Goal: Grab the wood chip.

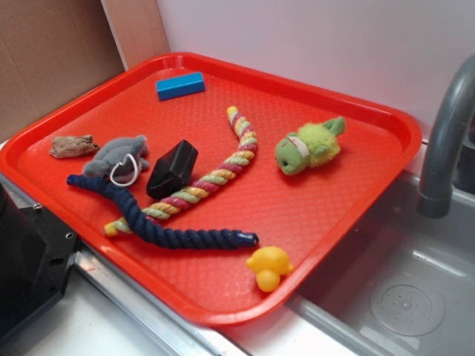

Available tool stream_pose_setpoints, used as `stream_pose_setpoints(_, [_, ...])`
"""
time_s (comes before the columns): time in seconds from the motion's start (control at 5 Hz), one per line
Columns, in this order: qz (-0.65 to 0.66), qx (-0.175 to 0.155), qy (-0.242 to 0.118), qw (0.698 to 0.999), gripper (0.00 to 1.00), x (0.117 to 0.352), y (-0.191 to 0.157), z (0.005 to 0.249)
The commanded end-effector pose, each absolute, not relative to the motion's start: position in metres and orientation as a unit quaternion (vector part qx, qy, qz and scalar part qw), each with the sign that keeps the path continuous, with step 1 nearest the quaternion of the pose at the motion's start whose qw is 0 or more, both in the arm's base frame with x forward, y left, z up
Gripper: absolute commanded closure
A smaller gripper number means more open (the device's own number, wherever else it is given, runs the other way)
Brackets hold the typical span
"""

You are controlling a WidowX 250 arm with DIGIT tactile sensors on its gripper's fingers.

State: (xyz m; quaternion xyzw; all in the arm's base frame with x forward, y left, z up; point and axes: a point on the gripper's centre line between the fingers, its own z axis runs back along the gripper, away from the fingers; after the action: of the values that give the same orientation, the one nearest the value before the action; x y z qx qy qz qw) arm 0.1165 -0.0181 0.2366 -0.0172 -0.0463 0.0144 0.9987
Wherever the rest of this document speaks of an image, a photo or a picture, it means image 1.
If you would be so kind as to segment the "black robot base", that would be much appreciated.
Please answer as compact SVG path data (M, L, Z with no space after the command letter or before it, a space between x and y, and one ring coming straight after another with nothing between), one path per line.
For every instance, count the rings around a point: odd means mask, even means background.
M53 212L1 188L1 343L63 298L78 244Z

